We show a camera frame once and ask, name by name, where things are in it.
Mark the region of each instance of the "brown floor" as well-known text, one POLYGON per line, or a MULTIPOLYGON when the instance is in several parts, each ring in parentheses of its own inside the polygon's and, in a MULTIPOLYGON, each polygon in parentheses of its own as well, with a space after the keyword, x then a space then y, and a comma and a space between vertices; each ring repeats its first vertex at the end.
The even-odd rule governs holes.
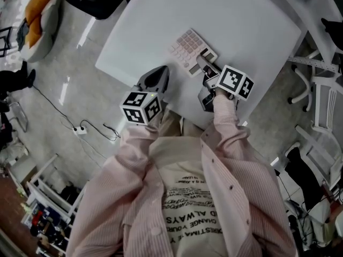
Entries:
POLYGON ((20 204, 25 201, 11 178, 0 178, 0 228, 26 255, 35 257, 38 239, 20 222, 25 215, 20 204))

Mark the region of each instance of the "shirt sleeve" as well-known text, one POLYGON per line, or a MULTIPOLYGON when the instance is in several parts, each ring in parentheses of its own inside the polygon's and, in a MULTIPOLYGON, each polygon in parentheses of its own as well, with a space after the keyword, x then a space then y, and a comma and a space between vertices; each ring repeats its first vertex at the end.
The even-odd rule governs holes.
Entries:
POLYGON ((248 143, 249 130, 238 127, 233 101, 214 99, 214 126, 221 134, 216 153, 249 200, 251 232, 267 256, 295 256, 296 247, 275 176, 258 161, 248 143))
POLYGON ((117 155, 88 182, 66 256, 111 256, 122 246, 122 221, 143 187, 150 163, 149 146, 158 138, 159 119, 156 117, 149 126, 125 130, 117 155))

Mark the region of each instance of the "white t-shirt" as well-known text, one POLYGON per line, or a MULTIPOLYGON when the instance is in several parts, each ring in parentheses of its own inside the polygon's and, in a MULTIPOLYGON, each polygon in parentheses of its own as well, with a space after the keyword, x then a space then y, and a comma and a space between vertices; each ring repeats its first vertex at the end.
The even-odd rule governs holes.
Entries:
POLYGON ((174 256, 227 256, 201 163, 200 139, 159 138, 150 156, 166 191, 162 212, 174 256))

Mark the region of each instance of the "white cube with black markers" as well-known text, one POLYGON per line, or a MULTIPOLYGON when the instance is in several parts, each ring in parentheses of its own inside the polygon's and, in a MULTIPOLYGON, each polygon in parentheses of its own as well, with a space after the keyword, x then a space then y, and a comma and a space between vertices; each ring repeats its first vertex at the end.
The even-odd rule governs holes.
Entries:
POLYGON ((247 100, 253 88, 253 81, 244 72, 225 65, 218 79, 217 87, 239 99, 247 100))
POLYGON ((126 92, 120 108, 128 122, 138 125, 148 125, 162 111, 155 92, 126 92))

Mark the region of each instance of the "calculator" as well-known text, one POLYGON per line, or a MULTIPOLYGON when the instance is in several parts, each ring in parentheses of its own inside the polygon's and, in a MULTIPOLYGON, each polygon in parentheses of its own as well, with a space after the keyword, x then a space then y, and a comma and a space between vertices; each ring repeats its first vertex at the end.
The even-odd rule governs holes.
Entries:
POLYGON ((191 28, 168 47, 168 51, 190 77, 203 73, 197 63, 198 55, 202 55, 211 63, 218 58, 218 55, 191 28))

